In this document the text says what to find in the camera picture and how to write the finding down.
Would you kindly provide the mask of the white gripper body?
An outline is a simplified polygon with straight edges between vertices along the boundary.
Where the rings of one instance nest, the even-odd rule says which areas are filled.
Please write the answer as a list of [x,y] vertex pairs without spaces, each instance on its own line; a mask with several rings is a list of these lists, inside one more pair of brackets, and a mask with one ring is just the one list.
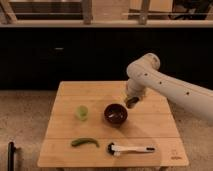
[[132,79],[129,79],[126,83],[125,92],[128,99],[137,97],[139,100],[142,100],[146,93],[146,87]]

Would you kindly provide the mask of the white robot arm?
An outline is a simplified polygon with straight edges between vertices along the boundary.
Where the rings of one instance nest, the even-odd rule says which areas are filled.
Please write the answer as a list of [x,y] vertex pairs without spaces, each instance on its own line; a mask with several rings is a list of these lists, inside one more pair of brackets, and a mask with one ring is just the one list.
[[213,122],[213,90],[194,85],[158,71],[160,59],[147,53],[127,67],[125,104],[132,108],[151,88],[185,110]]

